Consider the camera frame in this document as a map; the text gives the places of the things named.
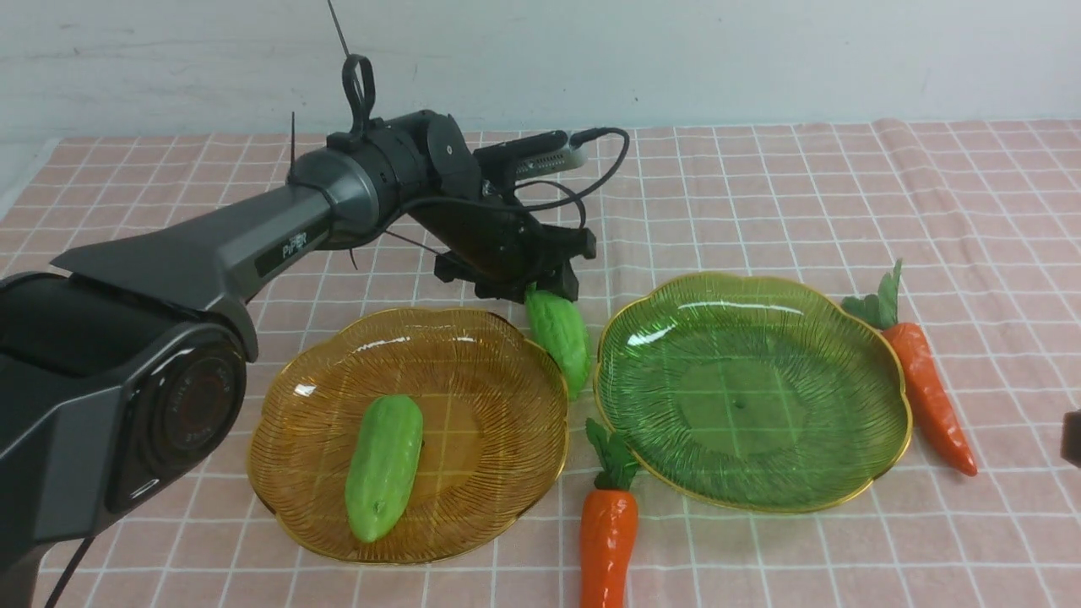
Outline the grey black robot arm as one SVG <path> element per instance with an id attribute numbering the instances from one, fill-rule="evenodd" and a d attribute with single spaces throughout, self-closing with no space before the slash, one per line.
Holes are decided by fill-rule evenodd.
<path id="1" fill-rule="evenodd" d="M 356 109 L 348 131 L 293 155 L 280 187 L 4 278 L 4 607 L 30 607 L 46 551 L 77 540 L 56 605 L 96 536 L 221 446 L 258 359 L 246 305 L 306 254 L 366 246 L 409 216 L 445 246 L 438 280 L 479 299 L 521 303 L 530 287 L 578 299 L 571 262 L 595 256 L 595 236 L 544 225 L 517 191 L 579 168 L 610 134 L 625 136 L 471 149 L 451 116 Z"/>

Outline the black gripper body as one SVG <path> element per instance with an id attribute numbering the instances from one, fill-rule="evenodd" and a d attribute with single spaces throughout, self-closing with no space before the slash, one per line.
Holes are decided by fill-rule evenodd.
<path id="1" fill-rule="evenodd" d="M 435 277 L 473 285 L 478 299 L 524 304 L 538 289 L 577 301 L 572 261 L 597 257 L 592 230 L 543 224 L 522 204 L 437 198 L 409 204 L 408 215 L 448 247 L 436 256 Z"/>

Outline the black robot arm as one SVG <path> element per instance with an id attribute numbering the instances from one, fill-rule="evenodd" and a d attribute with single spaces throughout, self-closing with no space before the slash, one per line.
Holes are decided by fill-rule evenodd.
<path id="1" fill-rule="evenodd" d="M 1081 470 L 1081 410 L 1069 411 L 1062 419 L 1059 455 Z"/>

